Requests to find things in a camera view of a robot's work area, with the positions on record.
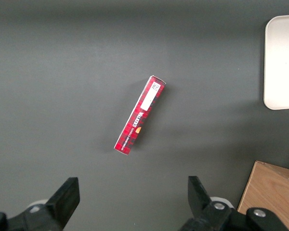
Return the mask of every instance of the gray surface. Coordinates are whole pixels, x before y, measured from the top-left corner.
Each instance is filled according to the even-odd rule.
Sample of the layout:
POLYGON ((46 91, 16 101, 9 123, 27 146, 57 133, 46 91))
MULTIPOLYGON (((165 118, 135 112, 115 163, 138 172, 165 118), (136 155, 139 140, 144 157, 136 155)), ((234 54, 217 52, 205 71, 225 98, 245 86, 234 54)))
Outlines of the gray surface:
POLYGON ((266 23, 289 1, 0 1, 0 211, 78 176, 72 230, 178 230, 187 177, 236 206, 252 165, 289 168, 289 110, 263 97, 266 23), (150 75, 167 82, 113 150, 150 75))

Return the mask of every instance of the metal bolt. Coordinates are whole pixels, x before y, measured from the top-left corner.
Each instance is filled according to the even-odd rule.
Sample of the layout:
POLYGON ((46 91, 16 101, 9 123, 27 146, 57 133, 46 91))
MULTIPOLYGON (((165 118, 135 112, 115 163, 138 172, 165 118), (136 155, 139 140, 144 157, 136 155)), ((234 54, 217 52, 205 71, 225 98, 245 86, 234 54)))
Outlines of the metal bolt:
POLYGON ((265 212, 260 209, 255 209, 254 214, 258 217, 264 218, 266 216, 265 212))
POLYGON ((222 203, 215 203, 214 207, 218 210, 223 210, 225 206, 222 203))
POLYGON ((39 207, 38 206, 34 206, 32 209, 30 209, 30 213, 36 213, 39 211, 39 207))

